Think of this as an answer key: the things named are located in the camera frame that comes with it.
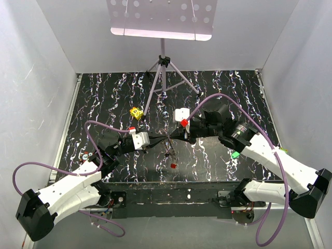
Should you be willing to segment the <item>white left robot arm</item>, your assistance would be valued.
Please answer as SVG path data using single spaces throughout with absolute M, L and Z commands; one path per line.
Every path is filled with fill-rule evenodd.
M 98 149 L 73 175 L 38 191 L 27 190 L 21 197 L 16 219 L 35 242 L 44 238 L 60 220 L 81 209 L 108 206 L 114 199 L 102 179 L 119 165 L 117 157 L 152 148 L 167 138 L 151 132 L 120 137 L 115 131 L 106 131 L 99 138 Z

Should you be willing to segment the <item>metal key ring disc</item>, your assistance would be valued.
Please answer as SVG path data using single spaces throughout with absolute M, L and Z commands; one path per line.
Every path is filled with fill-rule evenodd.
M 168 136 L 167 139 L 163 141 L 163 145 L 166 149 L 166 157 L 170 157 L 173 163 L 177 163 L 176 151 L 172 145 L 170 136 Z

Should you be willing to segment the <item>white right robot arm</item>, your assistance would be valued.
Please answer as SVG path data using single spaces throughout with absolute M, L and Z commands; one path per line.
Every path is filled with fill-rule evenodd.
M 217 137 L 225 147 L 258 162 L 280 178 L 284 184 L 264 183 L 244 179 L 230 194 L 240 206 L 263 201 L 277 204 L 288 203 L 289 207 L 305 218 L 315 218 L 330 184 L 331 171 L 316 170 L 302 164 L 278 147 L 270 147 L 268 140 L 248 123 L 232 118 L 225 104 L 203 108 L 203 116 L 190 116 L 188 108 L 176 109 L 174 123 L 178 128 L 173 139 L 194 144 L 198 138 Z

